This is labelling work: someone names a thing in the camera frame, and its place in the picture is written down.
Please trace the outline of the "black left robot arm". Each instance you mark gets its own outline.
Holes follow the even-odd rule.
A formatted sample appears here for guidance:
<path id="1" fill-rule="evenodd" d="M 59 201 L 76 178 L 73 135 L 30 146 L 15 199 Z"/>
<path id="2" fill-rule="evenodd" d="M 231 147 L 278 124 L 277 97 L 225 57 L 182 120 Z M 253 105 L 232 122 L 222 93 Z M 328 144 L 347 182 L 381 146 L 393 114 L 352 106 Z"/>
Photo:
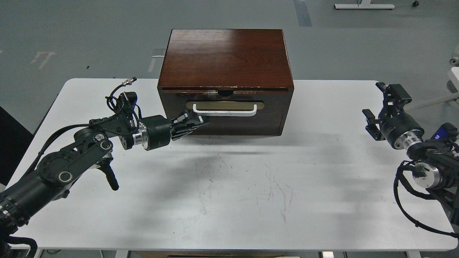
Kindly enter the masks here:
<path id="1" fill-rule="evenodd" d="M 111 189 L 119 189 L 110 163 L 113 161 L 112 137 L 119 137 L 123 149 L 142 145 L 146 151 L 169 145 L 209 124 L 208 116 L 185 109 L 174 119 L 162 115 L 143 117 L 135 92 L 115 93 L 136 82 L 130 78 L 105 97 L 113 115 L 91 119 L 54 132 L 44 143 L 24 175 L 1 192 L 1 257 L 13 258 L 12 245 L 29 246 L 27 258 L 38 250 L 34 239 L 15 237 L 19 227 L 28 224 L 51 201 L 66 198 L 70 188 L 88 169 L 102 171 Z"/>

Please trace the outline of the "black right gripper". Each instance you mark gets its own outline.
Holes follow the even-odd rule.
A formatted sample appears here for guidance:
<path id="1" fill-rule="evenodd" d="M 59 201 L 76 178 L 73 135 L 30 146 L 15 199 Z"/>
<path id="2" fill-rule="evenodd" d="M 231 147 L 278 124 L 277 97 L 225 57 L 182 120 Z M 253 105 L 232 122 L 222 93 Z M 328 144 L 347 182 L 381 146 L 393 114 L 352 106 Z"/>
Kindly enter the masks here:
<path id="1" fill-rule="evenodd" d="M 386 140 L 393 149 L 408 150 L 412 145 L 423 142 L 424 130 L 404 111 L 404 106 L 412 101 L 405 88 L 400 84 L 386 85 L 384 82 L 375 85 L 383 93 L 383 108 L 378 119 L 370 109 L 362 110 L 367 122 L 365 130 L 375 141 Z"/>

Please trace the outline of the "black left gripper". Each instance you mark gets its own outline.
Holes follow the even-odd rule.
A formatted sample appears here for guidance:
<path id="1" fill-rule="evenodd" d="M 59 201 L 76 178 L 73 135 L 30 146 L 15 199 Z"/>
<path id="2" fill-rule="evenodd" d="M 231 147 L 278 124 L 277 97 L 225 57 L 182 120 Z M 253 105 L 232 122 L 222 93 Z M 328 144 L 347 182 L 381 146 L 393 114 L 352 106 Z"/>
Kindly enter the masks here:
<path id="1" fill-rule="evenodd" d="M 143 118 L 143 125 L 146 128 L 147 141 L 143 144 L 144 149 L 157 149 L 170 144 L 199 127 L 210 123 L 208 116 L 199 116 L 192 110 L 184 110 L 175 119 L 172 124 L 169 119 L 162 115 L 148 116 Z"/>

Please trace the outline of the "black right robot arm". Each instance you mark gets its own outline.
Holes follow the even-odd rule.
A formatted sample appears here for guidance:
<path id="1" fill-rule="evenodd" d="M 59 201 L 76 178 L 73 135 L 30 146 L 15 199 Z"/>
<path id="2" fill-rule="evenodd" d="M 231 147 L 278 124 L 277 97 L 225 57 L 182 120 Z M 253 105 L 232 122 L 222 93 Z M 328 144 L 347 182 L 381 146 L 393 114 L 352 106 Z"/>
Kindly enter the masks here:
<path id="1" fill-rule="evenodd" d="M 383 107 L 378 116 L 364 109 L 366 131 L 376 141 L 386 140 L 393 149 L 404 149 L 409 158 L 397 168 L 394 196 L 407 219 L 425 230 L 443 234 L 440 230 L 417 221 L 402 208 L 398 184 L 413 196 L 439 201 L 449 211 L 451 224 L 458 224 L 458 129 L 451 123 L 442 124 L 430 137 L 423 139 L 424 130 L 405 110 L 412 98 L 400 84 L 377 82 L 383 94 Z"/>

